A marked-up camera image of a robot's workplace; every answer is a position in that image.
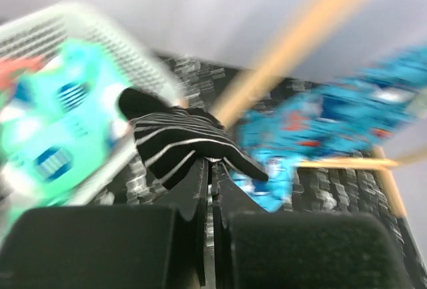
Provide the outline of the mint green sock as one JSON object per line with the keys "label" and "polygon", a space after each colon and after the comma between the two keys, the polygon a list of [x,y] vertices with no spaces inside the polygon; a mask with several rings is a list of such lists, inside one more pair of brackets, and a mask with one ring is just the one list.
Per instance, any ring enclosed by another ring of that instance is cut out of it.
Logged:
{"label": "mint green sock", "polygon": [[119,114],[72,111],[50,122],[11,104],[1,110],[1,236],[31,208],[86,204],[133,155]]}
{"label": "mint green sock", "polygon": [[124,116],[117,107],[129,80],[99,44],[68,39],[40,70],[17,77],[11,101],[54,123],[78,115],[111,123]]}

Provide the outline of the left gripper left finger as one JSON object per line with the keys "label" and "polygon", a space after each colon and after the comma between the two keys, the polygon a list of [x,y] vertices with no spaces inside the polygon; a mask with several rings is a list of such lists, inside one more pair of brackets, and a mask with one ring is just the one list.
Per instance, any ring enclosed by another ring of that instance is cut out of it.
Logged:
{"label": "left gripper left finger", "polygon": [[149,208],[147,288],[201,288],[209,164],[198,160],[173,189]]}

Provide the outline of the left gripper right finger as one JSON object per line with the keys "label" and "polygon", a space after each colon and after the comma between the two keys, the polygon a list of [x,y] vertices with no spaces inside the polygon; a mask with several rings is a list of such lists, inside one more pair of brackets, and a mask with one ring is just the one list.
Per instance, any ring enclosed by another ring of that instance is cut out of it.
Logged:
{"label": "left gripper right finger", "polygon": [[214,164],[211,167],[211,197],[216,287],[231,288],[231,244],[227,231],[228,218],[240,213],[264,213],[265,210],[234,184],[223,164]]}

